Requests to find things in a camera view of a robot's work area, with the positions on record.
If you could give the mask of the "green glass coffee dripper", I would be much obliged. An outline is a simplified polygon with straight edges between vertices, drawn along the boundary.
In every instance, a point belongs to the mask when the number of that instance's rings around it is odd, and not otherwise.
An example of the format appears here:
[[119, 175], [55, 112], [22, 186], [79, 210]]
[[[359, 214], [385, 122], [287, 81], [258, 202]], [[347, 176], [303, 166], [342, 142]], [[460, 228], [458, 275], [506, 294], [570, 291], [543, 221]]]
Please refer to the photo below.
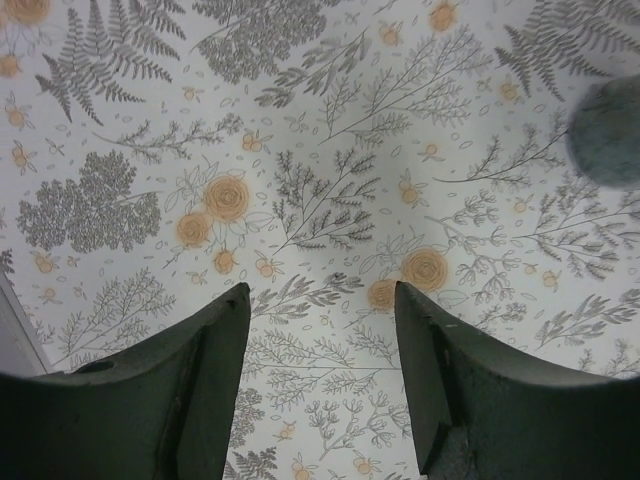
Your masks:
[[577, 170], [598, 186], [639, 189], [639, 76], [589, 88], [571, 116], [568, 148]]

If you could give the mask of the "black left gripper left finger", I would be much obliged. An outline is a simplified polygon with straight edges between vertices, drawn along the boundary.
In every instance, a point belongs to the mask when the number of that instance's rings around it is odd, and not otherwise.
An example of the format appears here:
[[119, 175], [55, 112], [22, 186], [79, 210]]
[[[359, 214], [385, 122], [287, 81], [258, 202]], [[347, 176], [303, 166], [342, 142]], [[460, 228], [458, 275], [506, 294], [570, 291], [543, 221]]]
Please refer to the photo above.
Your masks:
[[219, 479], [250, 327], [240, 283], [71, 373], [1, 378], [5, 479]]

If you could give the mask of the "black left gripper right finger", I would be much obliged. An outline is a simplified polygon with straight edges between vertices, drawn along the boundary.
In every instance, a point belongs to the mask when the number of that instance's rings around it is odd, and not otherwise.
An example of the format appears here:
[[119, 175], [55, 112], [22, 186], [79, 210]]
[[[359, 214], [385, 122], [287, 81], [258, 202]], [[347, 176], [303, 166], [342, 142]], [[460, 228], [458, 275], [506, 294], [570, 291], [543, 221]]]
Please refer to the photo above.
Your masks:
[[395, 323], [419, 472], [430, 479], [635, 479], [639, 382], [513, 348], [414, 286]]

